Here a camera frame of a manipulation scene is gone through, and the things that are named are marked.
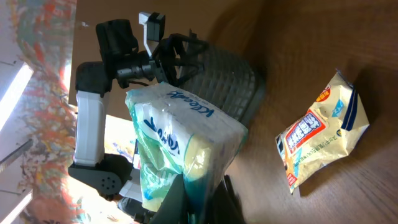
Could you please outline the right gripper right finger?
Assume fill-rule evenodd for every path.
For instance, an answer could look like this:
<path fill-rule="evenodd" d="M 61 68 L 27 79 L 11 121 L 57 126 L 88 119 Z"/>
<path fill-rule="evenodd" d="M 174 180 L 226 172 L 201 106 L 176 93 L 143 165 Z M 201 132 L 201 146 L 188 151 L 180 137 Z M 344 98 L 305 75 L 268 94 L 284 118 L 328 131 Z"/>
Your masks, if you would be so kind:
<path fill-rule="evenodd" d="M 211 224 L 245 223 L 231 179 L 228 175 L 225 175 L 211 201 Z"/>

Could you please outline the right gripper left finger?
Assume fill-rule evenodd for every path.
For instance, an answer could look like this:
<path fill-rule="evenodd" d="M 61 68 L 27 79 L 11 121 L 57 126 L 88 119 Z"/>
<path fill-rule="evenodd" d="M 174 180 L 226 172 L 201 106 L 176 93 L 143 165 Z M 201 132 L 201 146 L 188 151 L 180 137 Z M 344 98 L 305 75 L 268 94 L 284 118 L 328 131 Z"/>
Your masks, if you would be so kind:
<path fill-rule="evenodd" d="M 149 224 L 187 224 L 188 199 L 185 192 L 183 175 L 174 179 L 160 208 L 150 219 Z"/>

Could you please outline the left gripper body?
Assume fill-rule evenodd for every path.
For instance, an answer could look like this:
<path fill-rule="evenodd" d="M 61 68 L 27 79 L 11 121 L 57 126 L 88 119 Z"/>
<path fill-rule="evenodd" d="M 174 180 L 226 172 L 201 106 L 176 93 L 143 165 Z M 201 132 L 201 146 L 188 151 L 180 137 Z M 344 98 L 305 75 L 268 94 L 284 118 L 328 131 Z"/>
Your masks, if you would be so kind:
<path fill-rule="evenodd" d="M 159 83 L 181 86 L 189 79 L 205 70 L 199 55 L 208 50 L 208 42 L 197 38 L 191 30 L 189 36 L 174 33 L 159 42 L 153 58 L 160 63 L 162 71 L 157 78 Z"/>

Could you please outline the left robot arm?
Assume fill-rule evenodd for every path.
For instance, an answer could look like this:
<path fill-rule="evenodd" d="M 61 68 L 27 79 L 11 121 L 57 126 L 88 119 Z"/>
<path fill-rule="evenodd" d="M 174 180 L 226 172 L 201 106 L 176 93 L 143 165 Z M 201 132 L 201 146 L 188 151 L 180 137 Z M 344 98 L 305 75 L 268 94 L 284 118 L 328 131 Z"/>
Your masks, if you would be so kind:
<path fill-rule="evenodd" d="M 139 51 L 137 39 L 127 19 L 116 19 L 96 25 L 100 62 L 85 62 L 76 70 L 76 146 L 70 176 L 97 190 L 106 200 L 119 195 L 129 181 L 131 165 L 121 156 L 104 151 L 106 109 L 113 81 L 122 89 L 140 84 L 141 79 L 156 79 L 173 86 L 191 79 L 177 77 L 176 67 L 203 68 L 196 61 L 209 43 L 190 35 L 170 34 L 164 38 L 165 16 L 153 13 L 144 24 L 144 40 L 157 42 L 154 50 Z"/>

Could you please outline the large cream wet-wipes packet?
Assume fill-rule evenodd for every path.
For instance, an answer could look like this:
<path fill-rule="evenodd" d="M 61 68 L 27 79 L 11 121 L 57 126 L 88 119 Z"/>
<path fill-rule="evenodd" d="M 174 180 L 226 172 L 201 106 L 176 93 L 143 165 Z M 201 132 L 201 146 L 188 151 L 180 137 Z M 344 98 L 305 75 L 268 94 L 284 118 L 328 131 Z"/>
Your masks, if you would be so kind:
<path fill-rule="evenodd" d="M 358 91 L 338 70 L 307 112 L 275 137 L 290 192 L 348 156 L 368 126 Z"/>

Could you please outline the teal tissue pack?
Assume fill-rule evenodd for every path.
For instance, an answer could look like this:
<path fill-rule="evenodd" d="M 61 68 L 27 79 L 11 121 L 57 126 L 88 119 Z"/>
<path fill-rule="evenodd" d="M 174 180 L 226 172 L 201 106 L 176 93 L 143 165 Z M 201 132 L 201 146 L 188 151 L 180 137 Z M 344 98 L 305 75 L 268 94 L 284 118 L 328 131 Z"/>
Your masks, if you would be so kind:
<path fill-rule="evenodd" d="M 200 213 L 244 145 L 248 129 L 188 91 L 158 83 L 127 92 L 125 104 L 139 142 L 142 205 L 158 211 L 181 174 Z"/>

